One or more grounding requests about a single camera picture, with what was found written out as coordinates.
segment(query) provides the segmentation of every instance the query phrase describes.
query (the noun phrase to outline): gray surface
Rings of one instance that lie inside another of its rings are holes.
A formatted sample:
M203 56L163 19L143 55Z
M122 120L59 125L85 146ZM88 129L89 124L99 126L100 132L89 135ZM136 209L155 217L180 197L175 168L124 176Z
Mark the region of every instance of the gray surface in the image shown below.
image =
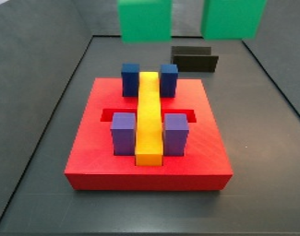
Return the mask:
M68 0L0 5L0 216L89 33Z
M245 44L300 113L300 0L266 2L257 38Z
M92 35L120 35L118 0L72 0ZM172 36L200 36L202 0L172 0Z
M168 62L170 46L211 46L219 55L202 77L234 176L221 192L76 192L63 176L93 77L118 77ZM68 233L300 232L300 119L238 41L122 44L96 38L75 71L27 169L0 235Z

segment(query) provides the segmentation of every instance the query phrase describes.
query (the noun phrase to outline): gray wall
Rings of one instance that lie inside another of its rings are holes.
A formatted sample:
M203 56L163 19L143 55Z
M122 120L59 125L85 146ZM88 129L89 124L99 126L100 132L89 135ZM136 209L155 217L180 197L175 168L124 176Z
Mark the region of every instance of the gray wall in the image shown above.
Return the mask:
M257 38L245 41L300 114L300 0L269 0Z
M89 39L71 0L0 5L0 217Z
M72 0L92 35L120 35L118 0ZM202 0L172 0L172 36L200 36Z

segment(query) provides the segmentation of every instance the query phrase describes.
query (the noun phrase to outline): wooden block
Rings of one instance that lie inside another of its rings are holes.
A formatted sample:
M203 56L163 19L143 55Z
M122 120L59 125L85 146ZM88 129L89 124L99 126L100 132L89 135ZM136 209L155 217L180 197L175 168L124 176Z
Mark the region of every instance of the wooden block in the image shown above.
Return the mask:
M200 34L204 40L255 36L266 0L204 0Z
M171 0L118 0L124 42L170 41Z
M231 168L200 81L178 79L176 97L160 99L162 113L186 112L190 128L183 157L164 157L163 166L135 166L134 156L114 156L108 132L111 112L135 111L136 107L136 98L122 98L120 92L119 78L95 80L64 170L72 188L139 191L223 189Z
M162 132L158 73L140 72L134 147L136 166L162 166Z

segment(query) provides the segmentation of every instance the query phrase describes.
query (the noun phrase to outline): purple block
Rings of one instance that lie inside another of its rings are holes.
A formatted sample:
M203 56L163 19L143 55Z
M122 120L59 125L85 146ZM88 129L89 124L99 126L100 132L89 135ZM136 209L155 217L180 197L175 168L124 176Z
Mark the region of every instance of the purple block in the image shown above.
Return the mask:
M111 123L114 155L134 155L134 113L115 112Z
M170 113L164 115L164 156L183 156L188 124L186 115Z

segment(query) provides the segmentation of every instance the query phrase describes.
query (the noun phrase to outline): toy block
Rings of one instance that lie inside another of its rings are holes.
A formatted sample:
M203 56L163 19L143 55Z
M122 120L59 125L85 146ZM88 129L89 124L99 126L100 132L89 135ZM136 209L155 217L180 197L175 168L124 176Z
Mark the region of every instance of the toy block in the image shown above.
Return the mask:
M266 0L204 0L200 34L204 40L255 37Z
M187 54L211 55L211 47L171 46L171 55L187 55Z
M171 0L118 0L118 20L124 42L170 41Z
M164 156L183 156L188 125L184 114L164 115Z
M111 123L114 154L116 156L134 155L134 113L115 112Z
M135 128L135 165L162 166L162 114L159 100L159 79L155 72L139 73Z
M136 97L139 64L122 64L120 75L122 75L122 96Z
M211 47L171 47L170 63L176 65L179 72L214 72L217 60Z
M176 78L178 78L178 68L176 65L160 65L159 74L159 93L160 98L174 98Z
M231 168L200 81L178 79L176 97L160 99L163 112L194 112L186 114L191 121L187 119L190 134L183 157L164 157L163 166L155 167L135 166L132 156L114 155L111 123L100 121L103 110L136 108L136 98L122 98L120 83L120 78L95 79L64 169L71 187L136 191L223 189Z

